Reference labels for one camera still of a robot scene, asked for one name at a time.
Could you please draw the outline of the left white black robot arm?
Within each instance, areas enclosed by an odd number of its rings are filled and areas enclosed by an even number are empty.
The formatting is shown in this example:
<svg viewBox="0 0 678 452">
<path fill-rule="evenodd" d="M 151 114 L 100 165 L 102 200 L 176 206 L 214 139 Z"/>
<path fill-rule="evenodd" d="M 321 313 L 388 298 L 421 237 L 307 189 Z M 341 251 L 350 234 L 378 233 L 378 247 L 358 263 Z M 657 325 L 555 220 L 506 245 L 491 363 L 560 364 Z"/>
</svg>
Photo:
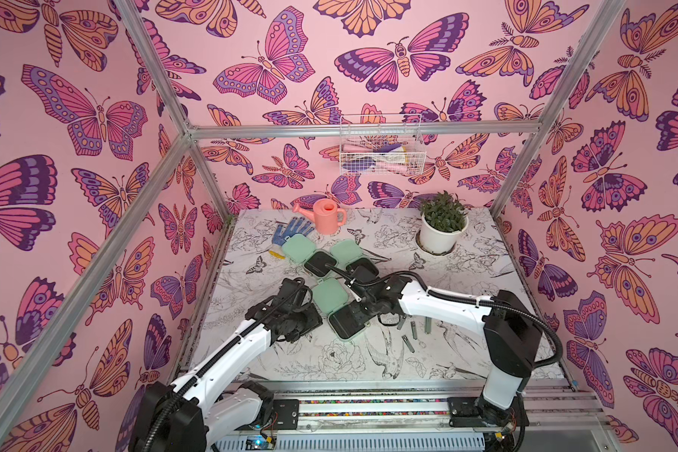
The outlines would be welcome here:
<svg viewBox="0 0 678 452">
<path fill-rule="evenodd" d="M 244 426 L 269 423 L 273 393 L 245 383 L 224 392 L 238 374 L 276 342 L 295 342 L 322 324 L 301 277 L 282 280 L 277 294 L 250 307 L 245 320 L 199 365 L 169 384 L 150 384 L 136 403 L 128 451 L 215 451 Z"/>
</svg>

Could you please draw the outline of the green clipper case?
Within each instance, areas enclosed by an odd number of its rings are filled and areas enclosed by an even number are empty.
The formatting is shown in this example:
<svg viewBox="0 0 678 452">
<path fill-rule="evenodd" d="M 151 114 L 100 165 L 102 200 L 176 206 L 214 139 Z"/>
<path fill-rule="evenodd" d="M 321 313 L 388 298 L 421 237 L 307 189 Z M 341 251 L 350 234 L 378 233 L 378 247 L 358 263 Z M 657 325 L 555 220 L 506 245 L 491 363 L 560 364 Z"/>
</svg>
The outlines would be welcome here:
<svg viewBox="0 0 678 452">
<path fill-rule="evenodd" d="M 320 282 L 312 291 L 313 303 L 341 341 L 352 340 L 370 326 L 368 321 L 359 320 L 352 312 L 358 304 L 344 284 L 335 279 L 327 279 Z"/>
</svg>

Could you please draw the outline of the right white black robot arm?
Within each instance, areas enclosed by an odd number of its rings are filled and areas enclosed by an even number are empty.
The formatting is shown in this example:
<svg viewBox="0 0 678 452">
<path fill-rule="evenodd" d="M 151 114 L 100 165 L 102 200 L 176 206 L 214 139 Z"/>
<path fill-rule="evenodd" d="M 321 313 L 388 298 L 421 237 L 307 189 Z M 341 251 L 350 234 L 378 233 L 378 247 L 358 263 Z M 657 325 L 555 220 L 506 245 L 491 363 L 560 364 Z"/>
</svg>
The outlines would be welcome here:
<svg viewBox="0 0 678 452">
<path fill-rule="evenodd" d="M 402 270 L 384 277 L 357 269 L 332 267 L 358 299 L 329 315 L 336 334 L 347 338 L 373 318 L 422 316 L 442 321 L 484 339 L 491 367 L 482 391 L 470 408 L 450 418 L 457 427 L 523 427 L 523 391 L 533 372 L 563 358 L 562 342 L 544 320 L 518 297 L 500 290 L 493 296 L 462 294 L 429 286 L 420 275 Z"/>
</svg>

